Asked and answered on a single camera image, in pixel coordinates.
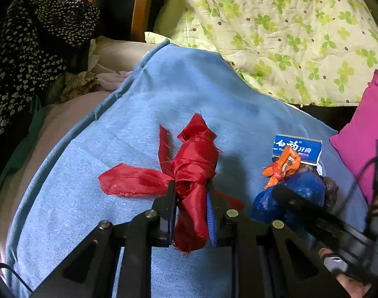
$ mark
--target magenta cushion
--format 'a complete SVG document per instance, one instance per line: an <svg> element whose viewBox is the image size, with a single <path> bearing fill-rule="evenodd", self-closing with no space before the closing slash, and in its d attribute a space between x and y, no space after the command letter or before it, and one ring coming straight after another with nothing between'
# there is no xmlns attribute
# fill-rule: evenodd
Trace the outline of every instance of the magenta cushion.
<svg viewBox="0 0 378 298"><path fill-rule="evenodd" d="M346 167L356 177L369 159L376 156L378 139L378 71L374 71L350 123L329 140ZM371 165L359 184L367 203L372 201L375 165Z"/></svg>

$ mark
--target wooden cabinet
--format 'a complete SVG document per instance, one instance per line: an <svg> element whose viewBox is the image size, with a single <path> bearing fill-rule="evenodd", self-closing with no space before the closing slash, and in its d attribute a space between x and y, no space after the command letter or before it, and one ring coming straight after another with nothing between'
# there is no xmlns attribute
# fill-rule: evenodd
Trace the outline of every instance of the wooden cabinet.
<svg viewBox="0 0 378 298"><path fill-rule="evenodd" d="M101 11L103 34L111 39L145 41L164 0L89 0Z"/></svg>

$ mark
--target orange plastic bag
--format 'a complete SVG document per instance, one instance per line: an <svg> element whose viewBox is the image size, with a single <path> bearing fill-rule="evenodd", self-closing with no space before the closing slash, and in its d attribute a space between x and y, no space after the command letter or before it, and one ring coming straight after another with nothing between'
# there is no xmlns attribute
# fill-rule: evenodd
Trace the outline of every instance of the orange plastic bag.
<svg viewBox="0 0 378 298"><path fill-rule="evenodd" d="M265 189L283 181L285 177L297 172L301 164L301 156L290 146L286 146L280 157L271 165L264 168L262 173L265 177L270 177Z"/></svg>

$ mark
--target blue box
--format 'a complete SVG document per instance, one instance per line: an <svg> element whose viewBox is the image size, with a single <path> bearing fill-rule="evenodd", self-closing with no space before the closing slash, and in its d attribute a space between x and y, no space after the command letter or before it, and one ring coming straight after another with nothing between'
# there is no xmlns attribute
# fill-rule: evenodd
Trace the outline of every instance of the blue box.
<svg viewBox="0 0 378 298"><path fill-rule="evenodd" d="M273 143L273 157L280 157L285 146L290 146L301 156L302 163L317 166L322 144L321 140L276 134Z"/></svg>

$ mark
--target light blue blanket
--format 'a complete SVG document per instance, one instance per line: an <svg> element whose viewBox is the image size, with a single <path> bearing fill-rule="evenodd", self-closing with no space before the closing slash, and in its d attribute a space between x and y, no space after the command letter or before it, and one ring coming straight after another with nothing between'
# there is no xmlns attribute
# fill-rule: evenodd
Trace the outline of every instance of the light blue blanket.
<svg viewBox="0 0 378 298"><path fill-rule="evenodd" d="M153 199L105 195L97 177L121 162L160 169L159 124L175 137L195 112L218 135L215 187L244 201L246 213L267 182L262 168L277 133L322 139L325 174L343 195L353 182L329 143L335 130L252 90L219 54L165 41L49 154L14 218L7 263L35 289L100 220L119 224L149 209ZM180 145L174 138L175 152ZM362 228L365 212L357 190L345 220ZM152 297L230 297L230 277L228 248L207 246L189 257L153 249ZM17 297L28 296L15 277L7 281Z"/></svg>

